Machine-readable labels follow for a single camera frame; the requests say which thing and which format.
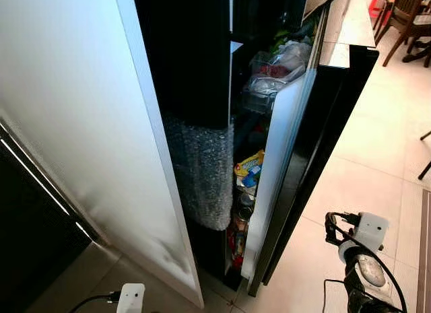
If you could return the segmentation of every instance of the power cord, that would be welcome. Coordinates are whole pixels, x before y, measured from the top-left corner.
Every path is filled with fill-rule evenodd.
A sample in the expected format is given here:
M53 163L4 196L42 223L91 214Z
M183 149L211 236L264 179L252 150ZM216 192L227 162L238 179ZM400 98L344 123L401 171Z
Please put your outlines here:
M345 281L340 281L338 279L325 279L323 281L323 308L322 308L322 313L325 313L325 307L326 307L326 282L327 281L330 281L330 282L333 282L333 283L340 283L340 284L347 285L347 286L349 286L351 288L354 288L356 291L359 291L360 293L363 293L363 294L367 295L368 297L370 297L370 298L372 298L372 299L374 299L376 301L382 302L388 308L390 308L392 310L395 310L396 312L401 312L401 313L403 312L399 308L396 308L396 307L390 305L389 303L386 303L386 302L382 301L381 299L376 298L375 296L371 295L370 293L367 293L366 291L363 291L362 289L360 289L360 288L358 288L356 286L347 284Z
M121 291L112 291L106 295L96 295L96 296L92 296L90 298L86 298L84 301L80 302L78 305L76 305L74 308L72 308L69 311L69 313L75 313L84 304L91 302L91 301L95 301L95 300L106 300L108 303L118 303L120 300L120 294L121 294Z
M333 215L337 215L339 217L345 217L344 214L342 213L338 213L338 212L332 212ZM400 286L398 285L397 280L395 279L395 277L392 275L391 271L389 270L389 268L384 264L384 262L373 252L371 251L367 246L365 246L364 244L362 244L361 242L357 241L355 238L353 238L351 235L349 235L347 232L345 232L344 230L342 230L337 224L335 224L334 222L332 222L332 220L329 220L329 223L334 227L334 229L336 229L339 233L341 233L343 235L344 238L351 240L352 242L354 242L356 245L358 245L359 247L365 249L366 251L369 252L369 255L372 256L374 259L377 260L377 262L380 264L380 266L383 268L383 270L386 272L386 274L388 274L389 278L391 279L391 281L393 282L393 285L395 286L395 289L397 290L398 293L398 297L399 300L401 302L401 307L402 309L398 309L398 308L394 308L396 310L398 310L398 312L402 312L402 313L407 313L407 306L405 305L405 300L404 300L404 295L403 295L403 291L401 290Z

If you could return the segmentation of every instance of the white refrigerator door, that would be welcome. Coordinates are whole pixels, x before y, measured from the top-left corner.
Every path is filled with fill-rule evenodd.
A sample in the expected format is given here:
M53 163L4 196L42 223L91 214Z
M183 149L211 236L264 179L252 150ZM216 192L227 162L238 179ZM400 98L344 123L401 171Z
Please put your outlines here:
M133 0L0 0L0 117L103 238L203 307Z

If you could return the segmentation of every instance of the refrigerator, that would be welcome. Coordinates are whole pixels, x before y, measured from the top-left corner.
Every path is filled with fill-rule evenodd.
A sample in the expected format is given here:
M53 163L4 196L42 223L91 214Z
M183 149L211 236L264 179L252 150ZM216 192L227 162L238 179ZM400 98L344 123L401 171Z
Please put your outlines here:
M2 127L84 229L200 307L197 267L234 289L246 278L256 296L377 59L364 2L4 2ZM250 61L281 28L304 27L303 74L263 110L244 103ZM234 166L260 149L260 179L240 191ZM244 191L253 214L238 257Z

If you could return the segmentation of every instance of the bubble wrap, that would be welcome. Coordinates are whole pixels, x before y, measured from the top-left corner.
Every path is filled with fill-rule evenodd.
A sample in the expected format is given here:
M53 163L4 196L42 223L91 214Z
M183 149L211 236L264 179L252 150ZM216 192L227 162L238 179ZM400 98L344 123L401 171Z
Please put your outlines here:
M176 184L187 217L213 230L224 230L232 207L234 128L186 125L164 115L164 128Z

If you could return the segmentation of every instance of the tiled floor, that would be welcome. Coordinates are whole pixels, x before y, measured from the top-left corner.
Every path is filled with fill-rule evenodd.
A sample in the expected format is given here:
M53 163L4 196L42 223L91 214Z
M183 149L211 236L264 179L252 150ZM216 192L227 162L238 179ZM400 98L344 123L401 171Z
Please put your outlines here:
M328 211L369 211L386 217L390 228L381 258L394 272L410 312L415 311L418 280L422 189L431 173L416 179L431 160L431 69L423 61L403 64L402 46L389 66L383 59L397 36L391 30L381 53L297 228L267 287L256 298L224 287L200 272L205 312L320 312L323 279L343 279L337 248L325 242ZM127 258L92 245L29 312L66 312L80 299L118 289L124 282L145 283L146 312L200 312L175 291ZM393 299L399 305L393 292ZM342 285L329 284L326 312L346 313ZM91 303L81 312L115 312L115 306Z

